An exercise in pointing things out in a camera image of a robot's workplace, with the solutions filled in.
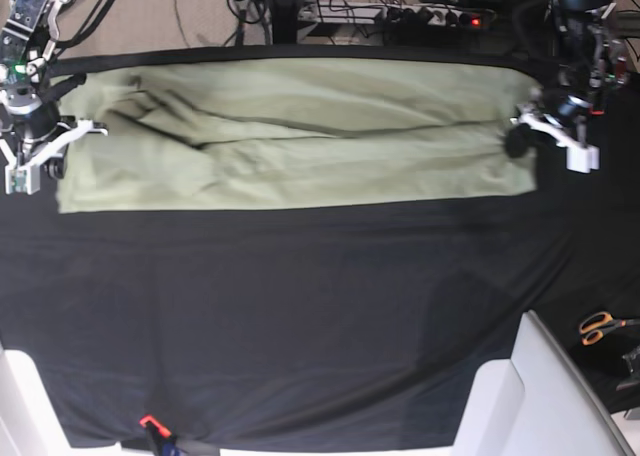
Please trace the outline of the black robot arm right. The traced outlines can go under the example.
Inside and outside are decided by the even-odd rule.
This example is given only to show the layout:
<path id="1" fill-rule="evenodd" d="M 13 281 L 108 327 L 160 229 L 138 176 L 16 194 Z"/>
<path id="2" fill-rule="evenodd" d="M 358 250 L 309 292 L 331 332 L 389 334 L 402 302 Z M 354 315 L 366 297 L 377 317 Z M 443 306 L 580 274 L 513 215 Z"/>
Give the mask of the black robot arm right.
<path id="1" fill-rule="evenodd" d="M 8 195 L 35 194 L 42 173 L 62 179 L 72 143 L 87 135 L 108 134 L 102 123 L 60 113 L 61 98 L 86 82 L 84 74 L 50 82 L 62 53 L 87 39 L 115 0 L 99 0 L 77 33 L 64 40 L 58 17 L 75 1 L 9 1 L 1 28 L 1 154 Z"/>

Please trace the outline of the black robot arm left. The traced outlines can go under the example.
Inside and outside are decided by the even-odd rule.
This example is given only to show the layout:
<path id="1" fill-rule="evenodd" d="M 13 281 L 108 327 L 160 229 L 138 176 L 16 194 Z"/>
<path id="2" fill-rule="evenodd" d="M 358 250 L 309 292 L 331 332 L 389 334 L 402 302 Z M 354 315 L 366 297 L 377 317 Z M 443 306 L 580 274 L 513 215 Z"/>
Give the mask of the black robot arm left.
<path id="1" fill-rule="evenodd" d="M 530 0 L 514 9 L 513 27 L 527 54 L 554 64 L 553 82 L 517 106 L 504 150 L 513 158 L 547 137 L 565 150 L 565 167 L 588 174 L 600 150 L 587 126 L 605 113 L 608 96 L 628 79 L 624 43 L 610 23 L 616 0 Z"/>

